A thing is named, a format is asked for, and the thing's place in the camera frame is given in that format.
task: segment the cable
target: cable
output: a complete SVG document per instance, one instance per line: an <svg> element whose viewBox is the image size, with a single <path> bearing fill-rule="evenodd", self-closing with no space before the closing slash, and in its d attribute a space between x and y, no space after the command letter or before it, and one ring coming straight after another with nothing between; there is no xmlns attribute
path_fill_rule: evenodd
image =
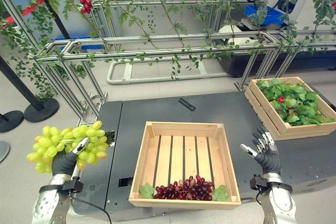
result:
<svg viewBox="0 0 336 224"><path fill-rule="evenodd" d="M256 196L256 201L258 202L259 205L261 205L260 201L258 200L258 196L261 194L261 191L258 192L257 196Z"/></svg>
<svg viewBox="0 0 336 224"><path fill-rule="evenodd" d="M93 204L93 203L87 202L87 201L85 201L85 200L77 199L77 198L75 198L74 196L72 196L71 194L70 194L70 195L67 194L67 195L68 195L71 199L73 199L73 200L76 200L76 201L79 201L79 202L82 202L82 203L91 205L91 206L93 206L93 207L98 208L99 210L102 210L102 211L107 215L107 217L109 218L109 222L110 222L110 224L112 224L111 217L110 217L109 213L106 212L103 208L101 208L101 207L99 207L99 206L97 206L97 205L95 205L95 204Z"/></svg>

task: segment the wooden box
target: wooden box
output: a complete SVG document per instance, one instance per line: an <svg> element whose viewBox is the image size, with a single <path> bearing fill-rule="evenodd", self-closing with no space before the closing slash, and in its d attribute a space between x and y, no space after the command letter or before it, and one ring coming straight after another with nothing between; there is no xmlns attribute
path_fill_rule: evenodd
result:
<svg viewBox="0 0 336 224"><path fill-rule="evenodd" d="M307 91L313 91L299 77L278 78L280 82L289 84L303 84ZM310 136L329 135L336 129L336 122L324 123L321 125L310 124L291 126L285 123L266 99L262 91L257 86L258 80L250 80L245 96L262 121L265 128L271 133L274 140L285 140ZM317 96L317 108L328 118L336 118L336 113L319 96Z"/></svg>
<svg viewBox="0 0 336 224"><path fill-rule="evenodd" d="M226 201L143 199L139 186L167 186L196 174L225 185ZM137 207L233 209L241 204L224 126L146 122L129 201Z"/></svg>

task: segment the gray floor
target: gray floor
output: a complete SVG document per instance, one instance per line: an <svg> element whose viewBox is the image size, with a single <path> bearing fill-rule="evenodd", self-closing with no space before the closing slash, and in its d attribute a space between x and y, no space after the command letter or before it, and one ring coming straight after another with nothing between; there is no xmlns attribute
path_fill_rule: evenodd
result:
<svg viewBox="0 0 336 224"><path fill-rule="evenodd" d="M136 66L135 77L161 76L167 73L168 65L160 63L148 66ZM221 71L218 63L208 62L209 72ZM147 98L173 97L179 95L206 94L236 91L232 78L215 78L204 80L190 80L180 82L132 84L126 86L111 86L105 81L108 65L99 63L93 69L103 91L108 91L110 101L137 100ZM116 69L114 78L120 77L122 69ZM305 73L291 73L288 76L300 76L308 84L316 87L331 102L336 104L336 72L315 71ZM13 86L0 74L0 111L23 111L28 102ZM50 175L40 175L34 171L34 166L25 160L31 152L33 138L38 135L45 125L59 128L75 126L78 119L70 110L67 103L56 97L60 103L59 111L50 119L40 123L23 123L16 129L0 134L0 140L11 145L7 158L0 163L0 223L29 223L31 209L38 197L40 186L48 183ZM335 223L336 185L312 193L293 196L297 203L298 223ZM202 210L192 212L175 212L165 216L154 217L126 223L262 223L263 212L256 202L242 204L231 211ZM74 217L68 215L68 223L106 223L92 217Z"/></svg>

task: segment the white pipe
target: white pipe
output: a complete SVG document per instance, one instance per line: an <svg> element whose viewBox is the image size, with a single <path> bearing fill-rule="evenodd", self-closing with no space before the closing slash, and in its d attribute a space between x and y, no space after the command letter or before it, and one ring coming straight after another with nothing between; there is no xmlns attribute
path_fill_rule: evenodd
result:
<svg viewBox="0 0 336 224"><path fill-rule="evenodd" d="M181 60L190 60L189 56L181 56ZM112 80L113 69L117 64L126 64L130 60L124 60L125 63L119 61L114 61L111 63L109 71L107 73L106 81L109 84L130 84L130 83L144 83L144 82L160 82L160 81L171 81L171 77L151 77L151 78L134 78L134 79L119 79ZM144 60L134 59L133 62L155 62L155 58L145 58ZM171 61L171 57L164 57L159 59L159 61ZM188 76L179 76L180 80L191 80L191 79L203 79L203 78L217 78L217 77L228 77L231 76L227 73L207 73L207 74L193 74Z"/></svg>

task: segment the green grape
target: green grape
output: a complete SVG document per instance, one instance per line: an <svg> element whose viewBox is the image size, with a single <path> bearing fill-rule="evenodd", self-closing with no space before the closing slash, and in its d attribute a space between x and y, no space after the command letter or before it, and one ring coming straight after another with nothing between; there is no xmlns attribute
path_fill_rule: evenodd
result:
<svg viewBox="0 0 336 224"><path fill-rule="evenodd" d="M59 135L53 135L53 136L51 137L51 142L52 142L54 145L58 144L58 143L59 143Z"/></svg>
<svg viewBox="0 0 336 224"><path fill-rule="evenodd" d="M35 137L34 137L34 141L35 141L35 143L38 143L38 140L39 140L41 137L43 137L43 136L35 136Z"/></svg>
<svg viewBox="0 0 336 224"><path fill-rule="evenodd" d="M79 157L80 159L82 159L82 160L86 160L87 157L88 157L88 152L86 152L86 151L81 151L81 152L79 153L78 157Z"/></svg>
<svg viewBox="0 0 336 224"><path fill-rule="evenodd" d="M70 132L70 131L72 131L72 128L65 128L65 129L63 129L63 130L61 131L60 136L61 136L61 137L64 137L64 135L65 135L66 133Z"/></svg>
<svg viewBox="0 0 336 224"><path fill-rule="evenodd" d="M86 161L87 161L89 164L92 164L92 163L95 161L95 159L96 159L96 158L95 158L94 153L89 152Z"/></svg>
<svg viewBox="0 0 336 224"><path fill-rule="evenodd" d="M106 150L107 146L105 147L104 145L98 145L97 150L98 152L104 152Z"/></svg>
<svg viewBox="0 0 336 224"><path fill-rule="evenodd" d="M41 154L38 153L38 152L31 152L31 153L28 153L27 156L26 156L26 159L29 161L29 162L35 162L35 161L38 161L41 157Z"/></svg>
<svg viewBox="0 0 336 224"><path fill-rule="evenodd" d="M52 136L59 135L59 129L57 127L51 127L49 132L51 133Z"/></svg>
<svg viewBox="0 0 336 224"><path fill-rule="evenodd" d="M67 133L65 133L63 139L73 139L73 137L74 137L74 136L72 135L72 132L67 132Z"/></svg>
<svg viewBox="0 0 336 224"><path fill-rule="evenodd" d="M103 130L96 130L96 136L104 136L105 135L105 131Z"/></svg>
<svg viewBox="0 0 336 224"><path fill-rule="evenodd" d="M46 164L45 172L46 173L51 173L51 165Z"/></svg>
<svg viewBox="0 0 336 224"><path fill-rule="evenodd" d="M82 130L81 129L79 129L79 130L77 130L77 131L72 131L72 135L73 135L73 137L75 137L75 138L79 138L79 137L81 137L82 136Z"/></svg>
<svg viewBox="0 0 336 224"><path fill-rule="evenodd" d="M56 147L51 146L51 147L48 148L46 153L49 157L54 157L57 154L57 149L56 149Z"/></svg>
<svg viewBox="0 0 336 224"><path fill-rule="evenodd" d="M96 153L96 157L100 158L100 159L106 158L106 156L107 156L106 152L97 152Z"/></svg>
<svg viewBox="0 0 336 224"><path fill-rule="evenodd" d="M64 144L63 142L60 142L60 143L56 146L56 149L57 149L58 152L61 152L61 151L63 151L64 147L65 147L65 144Z"/></svg>
<svg viewBox="0 0 336 224"><path fill-rule="evenodd" d="M42 134L43 136L45 137L51 137L51 134L50 134L50 126L44 126L42 128Z"/></svg>
<svg viewBox="0 0 336 224"><path fill-rule="evenodd" d="M52 146L52 142L49 138L46 138L45 136L41 137L39 140L38 140L38 143L40 144L40 146L42 147L49 147L49 146Z"/></svg>
<svg viewBox="0 0 336 224"><path fill-rule="evenodd" d="M97 152L98 152L97 147L93 147L92 150L91 150L91 152L93 152L93 153L97 153Z"/></svg>
<svg viewBox="0 0 336 224"><path fill-rule="evenodd" d="M90 151L90 150L92 150L93 147L94 147L94 145L92 143L88 143L88 145L86 146L86 149L88 149Z"/></svg>
<svg viewBox="0 0 336 224"><path fill-rule="evenodd" d="M44 164L43 162L37 162L35 165L35 170L38 173L44 173L46 170L46 164Z"/></svg>
<svg viewBox="0 0 336 224"><path fill-rule="evenodd" d="M34 150L37 150L39 147L40 147L40 144L39 144L39 143L35 143L35 144L33 144L33 149L34 149Z"/></svg>
<svg viewBox="0 0 336 224"><path fill-rule="evenodd" d="M107 140L107 137L105 137L105 136L101 136L100 138L98 138L98 143L99 143L99 144L105 143L106 140Z"/></svg>
<svg viewBox="0 0 336 224"><path fill-rule="evenodd" d="M98 130L98 129L100 129L101 125L102 125L102 122L101 122L101 121L96 121L96 122L92 125L92 128L93 128L94 130Z"/></svg>
<svg viewBox="0 0 336 224"><path fill-rule="evenodd" d="M47 148L39 147L36 151L42 156L47 151Z"/></svg>
<svg viewBox="0 0 336 224"><path fill-rule="evenodd" d="M50 164L53 161L54 157L49 157L47 153L43 154L42 161L46 164Z"/></svg>
<svg viewBox="0 0 336 224"><path fill-rule="evenodd" d="M96 134L96 131L94 129L88 129L86 131L86 136L88 136L88 137L95 136L95 134Z"/></svg>
<svg viewBox="0 0 336 224"><path fill-rule="evenodd" d="M71 146L69 146L69 145L65 146L65 152L66 153L71 152Z"/></svg>
<svg viewBox="0 0 336 224"><path fill-rule="evenodd" d="M78 167L78 169L80 169L80 170L85 169L85 167L86 167L86 163L85 163L85 161L84 161L84 160L81 160L81 159L77 160L77 167Z"/></svg>
<svg viewBox="0 0 336 224"><path fill-rule="evenodd" d="M96 143L98 141L98 137L97 136L92 136L92 137L90 137L90 140L89 140L89 142L90 143Z"/></svg>

